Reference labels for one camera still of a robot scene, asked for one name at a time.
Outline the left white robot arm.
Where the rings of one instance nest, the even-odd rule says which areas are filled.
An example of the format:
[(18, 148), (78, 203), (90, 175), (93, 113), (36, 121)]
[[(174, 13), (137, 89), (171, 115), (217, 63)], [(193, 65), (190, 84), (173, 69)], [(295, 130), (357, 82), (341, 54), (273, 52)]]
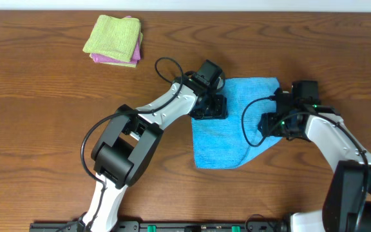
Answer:
[(143, 175), (164, 130), (178, 118), (225, 119), (227, 99), (221, 95), (225, 74), (206, 60), (196, 72), (180, 72), (170, 89), (153, 102), (138, 108), (124, 104), (97, 122), (85, 135), (106, 123), (94, 145), (94, 168), (88, 175), (96, 182), (89, 210), (78, 219), (77, 231), (111, 231), (126, 190)]

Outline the blue cloth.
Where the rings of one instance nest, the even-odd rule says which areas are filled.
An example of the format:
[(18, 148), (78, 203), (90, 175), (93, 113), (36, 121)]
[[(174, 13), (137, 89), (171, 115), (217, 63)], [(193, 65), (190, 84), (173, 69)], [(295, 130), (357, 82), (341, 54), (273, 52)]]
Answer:
[[(280, 137), (267, 137), (262, 141), (258, 123), (263, 113), (276, 111), (276, 103), (267, 97), (279, 87), (275, 77), (226, 80), (222, 95), (227, 98), (227, 118), (192, 120), (196, 167), (234, 169), (277, 144)], [(260, 146), (251, 146), (260, 141)]]

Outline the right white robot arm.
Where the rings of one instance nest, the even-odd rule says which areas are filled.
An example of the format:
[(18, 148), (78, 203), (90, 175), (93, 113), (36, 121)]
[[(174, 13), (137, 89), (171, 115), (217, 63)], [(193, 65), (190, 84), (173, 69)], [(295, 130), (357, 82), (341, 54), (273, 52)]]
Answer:
[(296, 81), (270, 99), (276, 111), (262, 115), (262, 135), (314, 143), (334, 172), (321, 210), (293, 213), (282, 230), (371, 232), (371, 153), (333, 107), (322, 105), (318, 83)]

